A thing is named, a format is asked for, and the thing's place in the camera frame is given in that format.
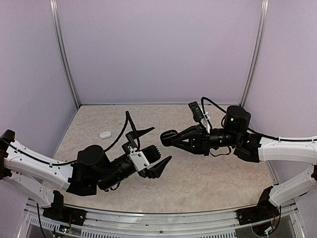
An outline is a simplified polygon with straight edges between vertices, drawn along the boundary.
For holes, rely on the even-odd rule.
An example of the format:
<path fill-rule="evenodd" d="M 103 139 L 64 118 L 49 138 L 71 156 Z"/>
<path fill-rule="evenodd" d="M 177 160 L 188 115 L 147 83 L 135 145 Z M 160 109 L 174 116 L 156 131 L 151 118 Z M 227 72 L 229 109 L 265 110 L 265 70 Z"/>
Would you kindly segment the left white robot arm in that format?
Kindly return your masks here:
<path fill-rule="evenodd" d="M 140 149 L 140 137 L 154 128 L 131 131 L 122 145 L 123 155 L 110 161 L 100 145 L 81 150 L 77 158 L 61 162 L 36 153 L 15 140 L 7 130 L 0 138 L 0 178 L 20 188 L 58 220 L 69 216 L 61 191 L 77 196 L 94 196 L 97 190 L 115 191 L 120 183 L 137 173 L 142 178 L 158 179 L 171 156 L 161 158 L 154 145 Z"/>

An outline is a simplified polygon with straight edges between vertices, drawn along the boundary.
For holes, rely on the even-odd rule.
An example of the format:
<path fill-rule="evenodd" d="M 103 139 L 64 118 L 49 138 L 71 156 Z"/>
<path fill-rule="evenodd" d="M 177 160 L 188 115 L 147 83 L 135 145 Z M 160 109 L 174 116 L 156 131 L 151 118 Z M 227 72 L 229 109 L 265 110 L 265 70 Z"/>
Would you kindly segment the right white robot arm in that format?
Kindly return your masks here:
<path fill-rule="evenodd" d="M 305 171 L 286 182 L 266 188 L 253 209 L 258 220 L 264 220 L 273 208 L 294 197 L 304 195 L 317 187 L 317 139 L 273 137 L 249 129 L 251 114 L 244 108 L 232 105 L 224 110 L 221 128 L 204 126 L 208 116 L 196 102 L 189 103 L 197 122 L 181 132 L 170 130 L 161 136 L 164 146 L 174 146 L 195 155 L 208 156 L 211 150 L 227 147 L 245 162 L 294 161 L 310 165 Z"/>

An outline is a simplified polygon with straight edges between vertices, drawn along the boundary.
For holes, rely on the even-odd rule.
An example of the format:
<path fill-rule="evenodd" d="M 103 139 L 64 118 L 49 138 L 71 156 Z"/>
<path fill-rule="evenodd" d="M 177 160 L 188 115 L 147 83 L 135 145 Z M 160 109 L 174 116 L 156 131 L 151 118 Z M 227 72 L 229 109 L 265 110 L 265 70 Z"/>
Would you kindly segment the black earbud charging case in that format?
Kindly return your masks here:
<path fill-rule="evenodd" d="M 163 132 L 160 135 L 160 141 L 163 146 L 169 147 L 172 145 L 172 140 L 178 134 L 178 132 L 174 129 Z"/>

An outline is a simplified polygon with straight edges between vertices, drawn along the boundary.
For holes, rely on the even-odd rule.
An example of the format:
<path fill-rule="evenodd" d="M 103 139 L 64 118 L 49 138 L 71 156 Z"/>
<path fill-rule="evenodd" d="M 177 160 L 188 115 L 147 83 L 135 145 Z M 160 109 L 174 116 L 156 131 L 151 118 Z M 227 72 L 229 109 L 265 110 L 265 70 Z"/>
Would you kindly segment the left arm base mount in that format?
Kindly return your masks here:
<path fill-rule="evenodd" d="M 49 208 L 43 209 L 43 216 L 55 221 L 68 223 L 69 225 L 83 226 L 87 211 L 64 205 L 63 195 L 53 191 L 53 201 Z"/>

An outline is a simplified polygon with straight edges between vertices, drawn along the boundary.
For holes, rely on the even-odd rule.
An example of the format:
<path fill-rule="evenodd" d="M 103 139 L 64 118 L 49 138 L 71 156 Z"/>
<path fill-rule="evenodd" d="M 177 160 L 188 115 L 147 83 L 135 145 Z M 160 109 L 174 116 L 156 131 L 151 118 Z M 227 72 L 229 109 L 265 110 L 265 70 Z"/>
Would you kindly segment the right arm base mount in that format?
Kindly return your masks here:
<path fill-rule="evenodd" d="M 246 225 L 271 219 L 280 215 L 278 206 L 269 202 L 269 193 L 273 186 L 270 186 L 262 192 L 257 205 L 238 209 L 236 211 L 239 225 Z"/>

